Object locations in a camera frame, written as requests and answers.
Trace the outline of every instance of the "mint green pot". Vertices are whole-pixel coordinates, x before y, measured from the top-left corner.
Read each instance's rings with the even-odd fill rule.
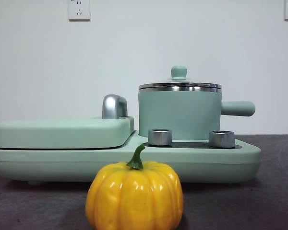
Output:
[[[139,134],[170,129],[174,140],[204,140],[220,130],[220,115],[251,116],[252,102],[221,102],[221,86],[186,79],[187,69],[175,66],[168,82],[139,87]]]

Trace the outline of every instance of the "white wall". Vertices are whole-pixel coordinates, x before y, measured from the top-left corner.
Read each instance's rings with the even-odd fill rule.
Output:
[[[0,0],[0,121],[101,115],[140,84],[188,76],[250,100],[252,117],[222,116],[237,134],[288,134],[288,22],[283,0],[91,0],[91,22],[69,22],[68,0]]]

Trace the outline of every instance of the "yellow pumpkin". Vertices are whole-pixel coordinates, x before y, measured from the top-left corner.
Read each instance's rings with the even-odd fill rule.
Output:
[[[96,230],[173,230],[182,216],[179,177],[164,163],[142,164],[140,145],[129,163],[103,167],[87,194],[85,214]]]

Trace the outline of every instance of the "tabletop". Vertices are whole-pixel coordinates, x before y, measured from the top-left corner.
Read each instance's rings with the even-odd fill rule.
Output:
[[[257,176],[239,184],[182,183],[178,230],[288,230],[288,135],[236,135],[262,149]],[[0,176],[0,230],[89,230],[90,183],[31,186]]]

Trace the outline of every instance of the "mint green breakfast machine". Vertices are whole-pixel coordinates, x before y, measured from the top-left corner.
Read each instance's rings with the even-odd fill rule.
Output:
[[[40,184],[91,182],[107,164],[128,161],[140,144],[143,161],[169,164],[182,182],[238,183],[255,177],[261,150],[220,130],[221,115],[251,116],[251,102],[222,102],[221,86],[171,78],[139,87],[139,130],[118,95],[104,98],[101,117],[0,123],[0,174]]]

